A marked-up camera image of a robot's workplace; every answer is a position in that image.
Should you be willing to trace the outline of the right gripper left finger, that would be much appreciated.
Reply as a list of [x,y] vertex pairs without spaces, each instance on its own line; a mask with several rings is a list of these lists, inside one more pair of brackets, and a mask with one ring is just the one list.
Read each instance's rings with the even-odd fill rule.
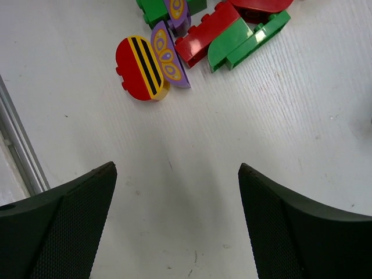
[[116,181],[107,162],[1,206],[1,278],[89,278]]

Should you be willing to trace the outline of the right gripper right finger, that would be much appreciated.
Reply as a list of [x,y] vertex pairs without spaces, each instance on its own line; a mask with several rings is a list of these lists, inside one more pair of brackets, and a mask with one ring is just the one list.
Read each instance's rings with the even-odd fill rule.
[[290,190],[247,164],[239,190],[259,278],[370,278],[371,217]]

